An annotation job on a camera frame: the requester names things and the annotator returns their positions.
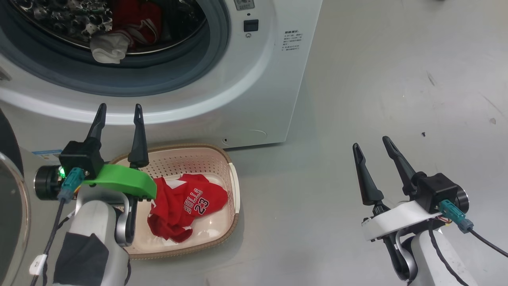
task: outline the gray floor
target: gray floor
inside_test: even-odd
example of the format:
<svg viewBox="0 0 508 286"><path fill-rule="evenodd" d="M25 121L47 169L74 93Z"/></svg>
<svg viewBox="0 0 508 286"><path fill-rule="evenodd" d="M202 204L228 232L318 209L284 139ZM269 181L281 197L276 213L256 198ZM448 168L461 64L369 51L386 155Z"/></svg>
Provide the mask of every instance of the gray floor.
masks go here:
<svg viewBox="0 0 508 286"><path fill-rule="evenodd" d="M404 285L383 243L360 229L371 209L354 142L387 205L405 199L383 135L415 169L466 189L476 231L508 249L507 12L505 0L324 0L287 142L230 151L242 195L235 233L199 253L134 261L129 285ZM44 247L55 208L33 203L28 253ZM505 258L455 226L443 232L479 285L506 284ZM16 285L28 281L19 274Z"/></svg>

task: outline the brown basket rim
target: brown basket rim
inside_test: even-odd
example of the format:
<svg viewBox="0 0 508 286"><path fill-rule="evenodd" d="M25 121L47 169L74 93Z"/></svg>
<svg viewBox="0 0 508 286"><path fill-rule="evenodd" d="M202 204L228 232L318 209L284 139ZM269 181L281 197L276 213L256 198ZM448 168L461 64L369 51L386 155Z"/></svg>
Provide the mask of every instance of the brown basket rim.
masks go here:
<svg viewBox="0 0 508 286"><path fill-rule="evenodd" d="M224 158L226 159L228 164L231 163L231 158L223 149L221 149L220 147L217 147L215 145L206 144L206 143L202 143L202 144L192 144L192 143L190 143L190 144L175 144L175 145L167 145L167 146L162 146L162 147L157 147L157 148L150 148L150 149L148 149L148 154L153 153L153 152L159 152L159 151L168 151L168 150L174 150L174 149L191 149L191 148L214 149L215 151L221 153L224 156ZM126 159L127 157L128 157L128 154L120 155L120 156L114 158L113 160L111 160L110 164L116 164L119 161ZM130 257L130 259L133 259L133 260L166 258L166 257L170 257L170 256L188 254L188 253L204 250L204 249L219 245L222 242L226 241L229 238L229 236L231 236L231 234L233 233L233 231L236 228L236 225L238 224L238 217L239 217L239 214L238 213L235 214L233 223L231 224L228 232L226 232L223 236L217 238L214 241L210 241L210 242L207 242L204 244L186 247L186 248L182 248L182 249L178 249L178 250L171 250L171 251L153 252L153 253L137 253L137 254L129 253L129 257Z"/></svg>

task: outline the beige plastic basket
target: beige plastic basket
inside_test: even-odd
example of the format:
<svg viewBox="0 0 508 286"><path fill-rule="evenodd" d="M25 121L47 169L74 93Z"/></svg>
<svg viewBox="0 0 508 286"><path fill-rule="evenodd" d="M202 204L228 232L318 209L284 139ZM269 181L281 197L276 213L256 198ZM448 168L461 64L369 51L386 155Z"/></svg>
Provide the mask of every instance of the beige plastic basket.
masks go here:
<svg viewBox="0 0 508 286"><path fill-rule="evenodd" d="M228 203L222 210L197 218L192 223L193 234L182 243L165 240L152 234L147 217L151 202L138 203L134 242L125 249L132 259L153 259L186 254L224 242L235 230L240 211L240 188L234 165L227 153L208 144L183 144L148 151L150 164L141 171L166 181L176 180L182 174L203 174L210 182L228 192ZM127 155L111 164L128 166Z"/></svg>

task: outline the front-loading washing machine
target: front-loading washing machine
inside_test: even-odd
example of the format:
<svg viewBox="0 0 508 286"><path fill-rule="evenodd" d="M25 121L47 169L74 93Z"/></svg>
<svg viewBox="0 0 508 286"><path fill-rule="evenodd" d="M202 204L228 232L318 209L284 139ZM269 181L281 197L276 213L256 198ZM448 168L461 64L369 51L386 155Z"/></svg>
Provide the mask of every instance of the front-loading washing machine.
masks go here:
<svg viewBox="0 0 508 286"><path fill-rule="evenodd" d="M59 16L44 10L52 2L77 1L0 3L0 107L22 148L54 161L68 141L84 140L101 103L106 160L130 150L137 103L149 146L285 141L322 0L176 0L198 4L202 22L178 44L119 65L37 23Z"/></svg>

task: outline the green bracket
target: green bracket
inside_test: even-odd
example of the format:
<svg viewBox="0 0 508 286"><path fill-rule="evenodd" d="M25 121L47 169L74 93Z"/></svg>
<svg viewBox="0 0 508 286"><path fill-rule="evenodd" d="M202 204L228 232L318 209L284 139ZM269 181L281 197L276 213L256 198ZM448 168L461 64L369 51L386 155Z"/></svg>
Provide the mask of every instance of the green bracket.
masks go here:
<svg viewBox="0 0 508 286"><path fill-rule="evenodd" d="M157 194L157 186L150 175L122 165L104 165L97 178L85 180L83 184L97 184L114 191L150 199L155 199Z"/></svg>

